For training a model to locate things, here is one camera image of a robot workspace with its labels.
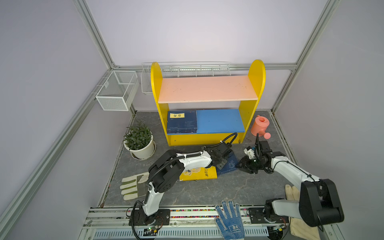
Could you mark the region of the dark blue book stack bottom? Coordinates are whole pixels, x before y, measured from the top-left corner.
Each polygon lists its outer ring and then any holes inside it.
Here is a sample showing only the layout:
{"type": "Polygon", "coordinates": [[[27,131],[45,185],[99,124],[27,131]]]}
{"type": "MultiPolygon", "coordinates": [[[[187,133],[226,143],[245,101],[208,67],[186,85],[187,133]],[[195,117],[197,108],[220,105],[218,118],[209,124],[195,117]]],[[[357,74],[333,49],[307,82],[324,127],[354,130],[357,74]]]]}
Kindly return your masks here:
{"type": "Polygon", "coordinates": [[[221,176],[237,170],[236,165],[239,163],[234,152],[229,153],[227,161],[216,166],[217,176],[221,176]]]}

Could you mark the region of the dark blue book yellow label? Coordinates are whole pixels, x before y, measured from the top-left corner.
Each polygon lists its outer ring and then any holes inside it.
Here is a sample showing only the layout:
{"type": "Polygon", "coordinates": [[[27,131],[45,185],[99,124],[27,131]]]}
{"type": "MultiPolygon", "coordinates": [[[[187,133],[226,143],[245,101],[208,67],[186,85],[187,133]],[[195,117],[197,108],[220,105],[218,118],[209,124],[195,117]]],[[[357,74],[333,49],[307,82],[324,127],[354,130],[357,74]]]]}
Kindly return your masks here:
{"type": "Polygon", "coordinates": [[[198,130],[197,111],[168,111],[168,134],[191,134],[198,130]]]}

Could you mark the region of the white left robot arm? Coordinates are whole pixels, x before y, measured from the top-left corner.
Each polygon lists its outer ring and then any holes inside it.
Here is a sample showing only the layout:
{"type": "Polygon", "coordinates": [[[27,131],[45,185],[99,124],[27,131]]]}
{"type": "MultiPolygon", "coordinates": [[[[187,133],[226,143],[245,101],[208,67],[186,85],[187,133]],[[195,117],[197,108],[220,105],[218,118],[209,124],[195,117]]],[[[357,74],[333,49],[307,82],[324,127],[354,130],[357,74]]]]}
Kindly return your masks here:
{"type": "Polygon", "coordinates": [[[210,168],[228,159],[232,144],[219,144],[202,148],[199,152],[179,153],[176,150],[166,151],[150,168],[146,182],[148,192],[141,207],[146,216],[152,216],[159,210],[161,199],[166,191],[189,170],[210,168]]]}

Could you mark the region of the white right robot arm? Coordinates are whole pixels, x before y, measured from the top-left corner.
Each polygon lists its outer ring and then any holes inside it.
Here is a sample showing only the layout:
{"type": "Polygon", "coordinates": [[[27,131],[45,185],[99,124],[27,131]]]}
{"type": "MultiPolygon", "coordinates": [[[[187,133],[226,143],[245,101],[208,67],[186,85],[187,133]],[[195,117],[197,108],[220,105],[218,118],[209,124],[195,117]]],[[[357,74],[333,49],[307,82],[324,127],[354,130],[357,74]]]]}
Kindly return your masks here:
{"type": "Polygon", "coordinates": [[[294,164],[281,152],[274,152],[267,141],[257,140],[254,147],[244,150],[245,156],[236,167],[248,174],[265,171],[279,173],[299,190],[298,200],[270,199],[264,207],[264,217],[275,221],[277,217],[303,220],[310,227],[341,223],[345,219],[335,183],[320,179],[294,164]]]}

